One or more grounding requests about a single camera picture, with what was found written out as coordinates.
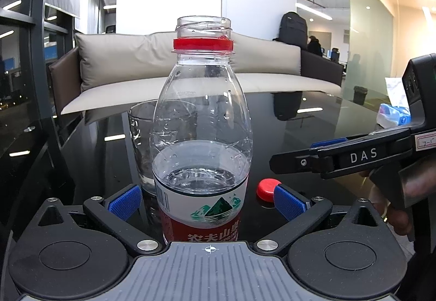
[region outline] plastic water bottle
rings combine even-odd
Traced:
[[[230,20],[182,17],[176,31],[177,63],[150,136],[164,238],[236,240],[253,141],[246,99],[229,64]]]

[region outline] trash can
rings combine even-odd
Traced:
[[[355,94],[353,97],[353,102],[362,106],[365,103],[366,95],[368,94],[368,88],[355,86]]]

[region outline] red label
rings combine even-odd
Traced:
[[[239,214],[228,223],[213,228],[195,228],[173,220],[161,212],[163,234],[168,242],[228,242],[238,238]]]

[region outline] crosshair mark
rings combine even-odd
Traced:
[[[203,248],[203,250],[207,251],[208,253],[212,253],[212,252],[214,252],[214,251],[216,251],[216,250],[219,250],[219,249],[218,249],[218,248],[215,248],[215,247],[212,246],[212,245],[210,245],[210,246],[208,246],[208,247],[206,247],[206,248]]]

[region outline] black backpack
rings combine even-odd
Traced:
[[[307,23],[295,12],[287,12],[283,15],[278,32],[278,41],[299,46],[307,49]]]

